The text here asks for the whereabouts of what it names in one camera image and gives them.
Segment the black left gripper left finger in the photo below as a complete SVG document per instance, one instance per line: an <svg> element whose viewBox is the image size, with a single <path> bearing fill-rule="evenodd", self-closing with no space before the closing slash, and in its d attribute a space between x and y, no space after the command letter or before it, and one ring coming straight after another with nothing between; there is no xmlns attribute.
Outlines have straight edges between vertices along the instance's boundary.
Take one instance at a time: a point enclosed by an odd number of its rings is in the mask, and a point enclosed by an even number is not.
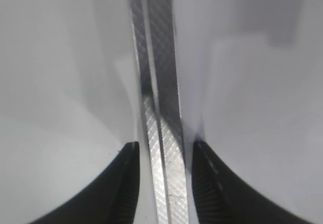
<svg viewBox="0 0 323 224"><path fill-rule="evenodd" d="M129 142L93 182L35 223L133 223L139 187L139 143Z"/></svg>

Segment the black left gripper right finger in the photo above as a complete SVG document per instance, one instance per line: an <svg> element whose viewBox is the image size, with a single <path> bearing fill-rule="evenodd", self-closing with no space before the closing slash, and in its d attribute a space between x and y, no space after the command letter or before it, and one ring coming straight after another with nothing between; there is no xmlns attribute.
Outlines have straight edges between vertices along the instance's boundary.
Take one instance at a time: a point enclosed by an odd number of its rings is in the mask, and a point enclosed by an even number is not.
<svg viewBox="0 0 323 224"><path fill-rule="evenodd" d="M199 223L302 223L241 180L204 141L195 141L192 192Z"/></svg>

